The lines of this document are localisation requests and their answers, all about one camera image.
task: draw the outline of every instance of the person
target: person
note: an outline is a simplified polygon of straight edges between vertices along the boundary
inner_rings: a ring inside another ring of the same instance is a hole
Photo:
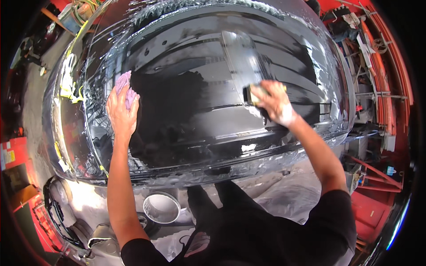
[[[334,265],[356,243],[355,221],[345,173],[323,139],[292,108],[278,81],[264,80],[252,88],[270,118],[287,127],[305,148],[321,182],[318,204],[304,225],[267,213],[234,182],[215,184],[223,207],[218,209],[200,186],[187,189],[195,231],[171,265]],[[167,265],[144,232],[135,209],[127,166],[130,137],[136,128],[139,96],[129,111],[128,87],[112,90],[107,112],[115,133],[108,179],[108,213],[126,266]]]
[[[24,41],[22,41],[19,47],[21,49],[20,55],[23,62],[34,63],[37,66],[41,66],[42,63],[40,58],[37,58],[31,54],[33,49],[33,39],[34,37],[31,36],[25,38]]]

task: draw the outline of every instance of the car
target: car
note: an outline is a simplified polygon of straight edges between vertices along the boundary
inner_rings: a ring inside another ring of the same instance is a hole
[[[346,138],[355,117],[350,72],[307,5],[174,3],[106,1],[52,69],[42,123],[59,177],[107,185],[114,134],[105,105],[128,71],[141,95],[129,146],[135,187],[214,183],[306,158],[287,128],[245,101],[244,88],[262,79],[283,82],[330,147]]]

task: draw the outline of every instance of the garage floor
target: garage floor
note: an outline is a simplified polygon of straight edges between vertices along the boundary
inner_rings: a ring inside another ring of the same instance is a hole
[[[47,69],[52,68],[56,63],[59,56],[72,40],[72,36],[65,32],[57,42],[47,51],[42,57],[42,62],[46,64]],[[28,69],[28,80],[27,80],[27,91],[24,97],[23,105],[23,127],[25,129],[25,134],[28,141],[28,153],[30,158],[33,160],[34,168],[37,173],[39,187],[42,188],[45,182],[53,176],[55,173],[53,169],[46,162],[42,154],[45,152],[44,144],[42,139],[42,125],[41,125],[41,106],[43,101],[44,89],[49,77],[49,73],[40,77],[39,67],[35,64],[30,64]],[[337,147],[335,152],[340,155],[343,147]],[[302,175],[304,179],[299,178],[301,182],[303,181],[306,187],[311,187],[311,190],[319,194],[321,190],[320,183],[318,179],[313,174],[312,166],[309,161],[305,160],[301,163],[288,167],[286,170],[297,172],[297,169],[302,169]],[[263,202],[263,206],[270,210],[270,212],[278,212],[283,208],[279,207],[279,204],[271,204],[271,200],[265,199],[263,195],[265,192],[270,193],[271,186],[273,192],[278,191],[276,186],[281,183],[278,183],[281,180],[286,180],[288,176],[283,176],[281,172],[267,174],[263,176],[254,176],[238,180],[237,183],[252,197],[257,198],[258,202]],[[106,188],[99,188],[90,186],[84,183],[76,183],[69,181],[69,186],[71,187],[73,200],[71,202],[71,208],[74,211],[76,218],[81,218],[85,220],[93,229],[100,223],[105,223],[109,221],[108,211],[107,211],[107,190]],[[216,189],[213,185],[206,185],[204,189],[207,190],[208,194],[214,201],[217,206],[221,206],[219,197],[217,196]],[[136,200],[136,209],[138,212],[142,211],[142,203],[147,195],[148,191],[143,189],[135,189],[135,200]],[[187,207],[187,195],[186,190],[180,190],[179,192],[179,201],[182,208]],[[158,237],[168,235],[173,233],[173,230],[170,228],[162,229],[159,232]]]

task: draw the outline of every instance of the concrete floor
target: concrete floor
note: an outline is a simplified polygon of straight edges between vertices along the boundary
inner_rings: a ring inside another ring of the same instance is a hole
[[[55,44],[42,56],[41,61],[46,68],[52,69],[62,52],[72,41],[73,36],[64,32]],[[42,188],[46,181],[55,174],[52,166],[44,160],[43,131],[41,126],[41,107],[50,73],[40,77],[40,67],[29,64],[27,69],[27,90],[24,95],[22,120],[24,134],[27,136],[28,155],[37,173],[38,187]]]
[[[47,51],[43,57],[42,62],[46,64],[47,69],[51,69],[59,56],[62,54],[66,46],[72,40],[72,36],[64,33],[57,42]],[[45,182],[55,173],[48,162],[42,156],[45,152],[43,144],[43,134],[41,125],[41,108],[43,101],[44,89],[49,77],[49,73],[40,77],[39,67],[35,64],[30,64],[27,77],[27,91],[24,96],[23,105],[23,126],[28,141],[28,153],[33,160],[34,168],[38,177],[38,186],[43,187]],[[338,148],[336,153],[340,154],[341,148]],[[313,170],[308,161],[301,162],[297,165],[288,167],[286,170],[295,171],[296,169],[303,169],[309,176],[308,182],[313,187],[317,187],[320,191],[320,184],[318,179],[313,174]],[[262,198],[262,194],[266,192],[271,186],[277,182],[285,179],[281,172],[267,174],[263,176],[254,176],[237,180],[240,185],[252,198]],[[100,223],[109,222],[107,211],[107,189],[94,187],[84,183],[76,183],[68,181],[73,194],[73,200],[70,206],[76,216],[85,220],[92,229]],[[213,185],[206,185],[204,189],[210,195],[212,201],[221,207],[217,191]],[[136,210],[143,211],[142,203],[148,191],[143,189],[135,189]],[[186,190],[179,191],[179,201],[182,208],[187,207]],[[165,229],[166,231],[160,233],[159,236],[172,234],[173,231]]]

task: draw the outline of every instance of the purple microfiber towel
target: purple microfiber towel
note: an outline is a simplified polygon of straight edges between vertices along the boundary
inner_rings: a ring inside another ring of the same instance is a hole
[[[124,88],[124,86],[130,86],[130,77],[132,76],[132,71],[127,71],[126,73],[122,74],[115,83],[115,91],[118,94],[121,92],[121,90]],[[135,99],[136,95],[138,95],[132,88],[129,88],[126,94],[126,109],[130,110],[130,107],[132,106],[133,100]]]

